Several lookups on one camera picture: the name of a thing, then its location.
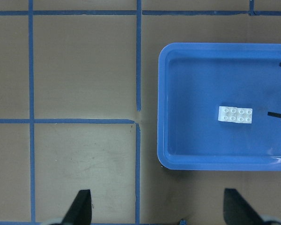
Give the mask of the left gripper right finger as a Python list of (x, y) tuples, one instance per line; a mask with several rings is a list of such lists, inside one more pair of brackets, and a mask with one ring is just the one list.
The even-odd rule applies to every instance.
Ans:
[(234, 188), (224, 190), (223, 218), (227, 225), (262, 225), (260, 215)]

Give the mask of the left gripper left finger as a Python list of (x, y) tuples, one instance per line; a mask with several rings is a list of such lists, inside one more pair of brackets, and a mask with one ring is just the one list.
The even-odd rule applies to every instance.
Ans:
[(61, 225), (90, 225), (91, 220), (91, 192), (89, 189), (80, 190), (62, 219)]

